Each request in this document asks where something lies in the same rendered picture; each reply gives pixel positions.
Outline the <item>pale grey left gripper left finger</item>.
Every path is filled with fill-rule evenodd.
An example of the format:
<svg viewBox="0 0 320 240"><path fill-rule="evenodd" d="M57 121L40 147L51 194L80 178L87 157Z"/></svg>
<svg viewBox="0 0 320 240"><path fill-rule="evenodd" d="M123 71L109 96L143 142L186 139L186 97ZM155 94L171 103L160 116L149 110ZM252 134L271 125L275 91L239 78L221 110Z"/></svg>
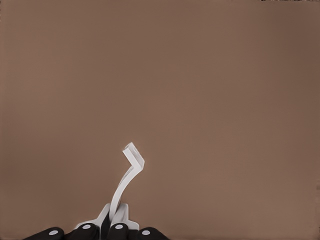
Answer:
<svg viewBox="0 0 320 240"><path fill-rule="evenodd" d="M79 223L74 230L64 235L64 240L106 240L111 226L110 203L107 203L97 218Z"/></svg>

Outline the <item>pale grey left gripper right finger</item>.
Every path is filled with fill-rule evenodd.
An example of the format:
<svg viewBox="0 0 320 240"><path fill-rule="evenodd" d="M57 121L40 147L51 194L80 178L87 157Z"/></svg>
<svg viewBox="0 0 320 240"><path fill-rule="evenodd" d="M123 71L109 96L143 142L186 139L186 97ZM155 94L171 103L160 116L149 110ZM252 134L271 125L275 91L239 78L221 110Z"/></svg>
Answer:
<svg viewBox="0 0 320 240"><path fill-rule="evenodd" d="M107 214L104 221L104 240L128 240L137 233L139 224L129 219L129 205L121 203L113 216Z"/></svg>

